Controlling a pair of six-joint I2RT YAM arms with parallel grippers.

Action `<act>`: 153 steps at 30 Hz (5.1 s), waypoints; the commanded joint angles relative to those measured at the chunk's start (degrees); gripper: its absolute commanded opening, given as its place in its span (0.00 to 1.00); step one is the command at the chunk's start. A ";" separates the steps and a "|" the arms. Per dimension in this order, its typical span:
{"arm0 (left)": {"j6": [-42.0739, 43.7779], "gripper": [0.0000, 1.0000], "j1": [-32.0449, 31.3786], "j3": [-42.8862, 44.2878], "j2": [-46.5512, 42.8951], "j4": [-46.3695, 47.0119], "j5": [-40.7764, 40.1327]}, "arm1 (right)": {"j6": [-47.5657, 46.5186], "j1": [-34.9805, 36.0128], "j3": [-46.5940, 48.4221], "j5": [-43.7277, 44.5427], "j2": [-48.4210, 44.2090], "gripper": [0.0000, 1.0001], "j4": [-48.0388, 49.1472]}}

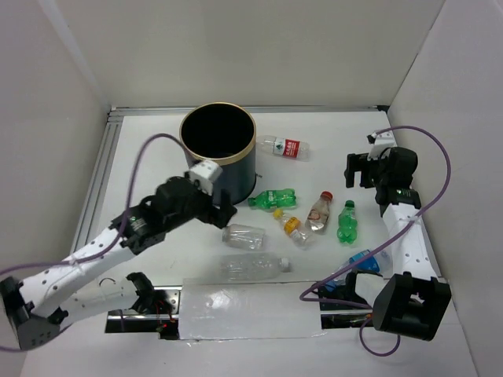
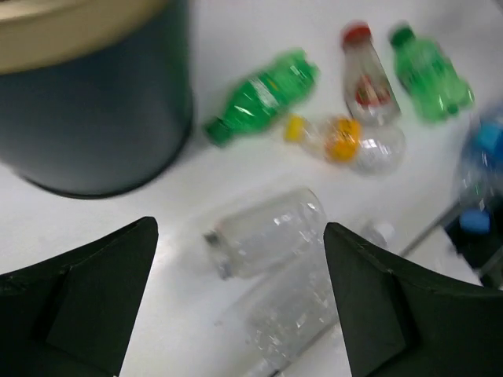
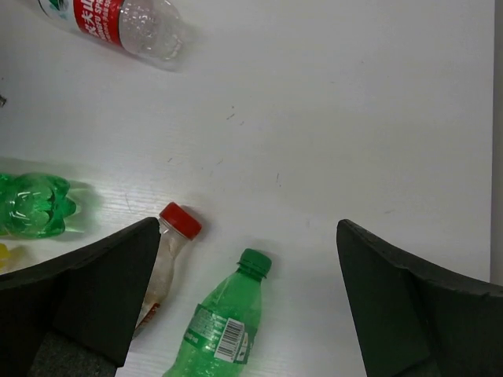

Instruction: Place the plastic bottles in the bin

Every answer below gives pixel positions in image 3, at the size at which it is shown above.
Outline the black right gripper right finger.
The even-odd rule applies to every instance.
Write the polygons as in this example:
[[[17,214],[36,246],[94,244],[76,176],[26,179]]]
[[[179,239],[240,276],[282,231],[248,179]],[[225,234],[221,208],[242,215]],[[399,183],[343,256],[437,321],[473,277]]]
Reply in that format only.
[[[500,376],[502,287],[337,225],[343,281],[368,376]]]

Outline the crushed clear bottle red cap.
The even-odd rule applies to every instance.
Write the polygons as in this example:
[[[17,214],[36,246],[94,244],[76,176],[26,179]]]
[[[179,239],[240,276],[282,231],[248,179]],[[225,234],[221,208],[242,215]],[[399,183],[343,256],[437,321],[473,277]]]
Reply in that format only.
[[[169,295],[176,258],[202,229],[202,225],[175,202],[165,206],[159,214],[158,222],[159,248],[133,333],[134,339],[145,329]]]

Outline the clear bottle yellow cap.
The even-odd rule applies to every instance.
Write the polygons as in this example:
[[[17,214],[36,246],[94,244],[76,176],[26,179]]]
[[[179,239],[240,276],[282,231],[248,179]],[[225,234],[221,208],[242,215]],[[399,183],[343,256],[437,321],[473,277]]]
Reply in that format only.
[[[0,272],[4,273],[9,268],[9,263],[11,259],[11,253],[8,247],[1,243],[0,244]]]

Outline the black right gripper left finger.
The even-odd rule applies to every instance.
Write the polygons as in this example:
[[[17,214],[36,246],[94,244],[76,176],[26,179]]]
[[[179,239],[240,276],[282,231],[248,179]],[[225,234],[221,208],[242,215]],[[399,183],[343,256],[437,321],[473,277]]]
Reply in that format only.
[[[160,243],[148,217],[1,276],[3,376],[114,376],[124,366]]]

